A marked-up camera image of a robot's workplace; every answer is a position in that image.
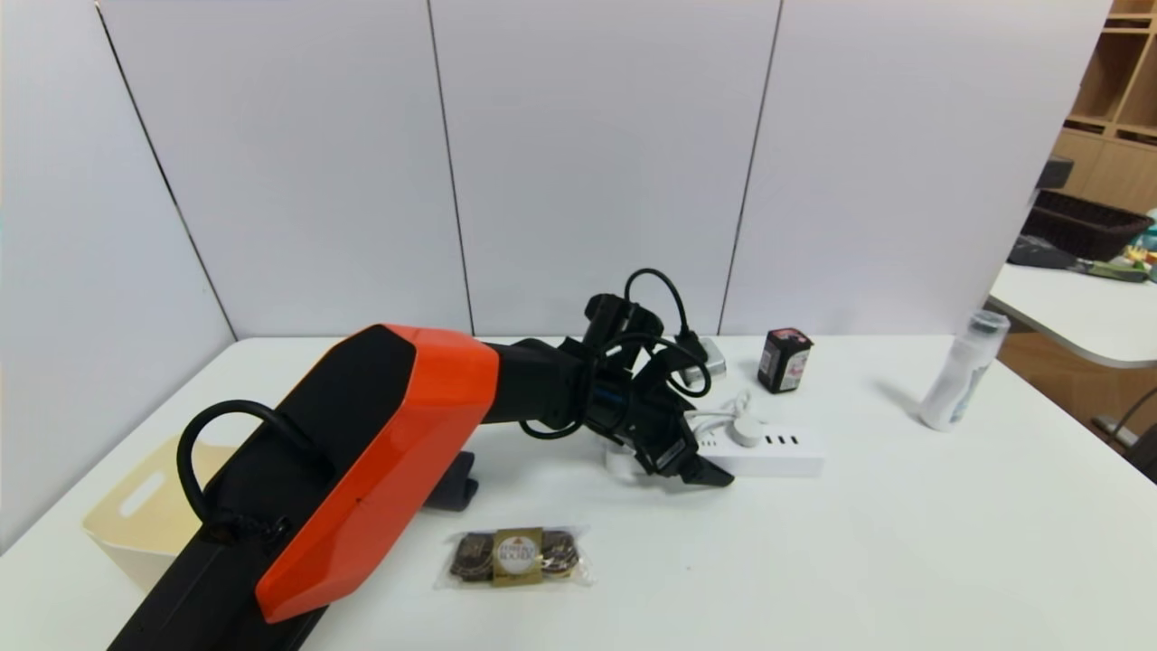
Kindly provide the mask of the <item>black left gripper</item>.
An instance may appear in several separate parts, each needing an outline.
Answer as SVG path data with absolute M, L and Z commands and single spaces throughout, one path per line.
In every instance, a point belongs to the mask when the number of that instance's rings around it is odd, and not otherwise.
M 683 413 L 690 401 L 666 380 L 599 380 L 591 404 L 591 431 L 604 442 L 611 468 L 635 463 L 636 473 L 678 476 L 690 486 L 722 487 L 735 481 L 702 454 L 694 454 Z

